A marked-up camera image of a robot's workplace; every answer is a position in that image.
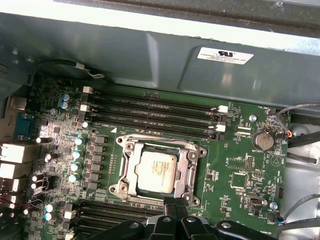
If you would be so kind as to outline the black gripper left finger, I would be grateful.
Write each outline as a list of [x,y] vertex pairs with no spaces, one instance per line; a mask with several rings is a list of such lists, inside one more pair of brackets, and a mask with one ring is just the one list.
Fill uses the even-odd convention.
[[174,240],[177,228],[177,199],[166,197],[163,215],[150,217],[146,225],[137,220],[126,220],[93,236],[90,240]]

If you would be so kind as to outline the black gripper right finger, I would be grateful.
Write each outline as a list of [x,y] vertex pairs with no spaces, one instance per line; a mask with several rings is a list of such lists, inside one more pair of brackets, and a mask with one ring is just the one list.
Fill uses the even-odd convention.
[[188,214],[185,198],[176,199],[176,213],[187,240],[273,240],[274,237],[231,220],[222,220],[211,226],[199,216]]

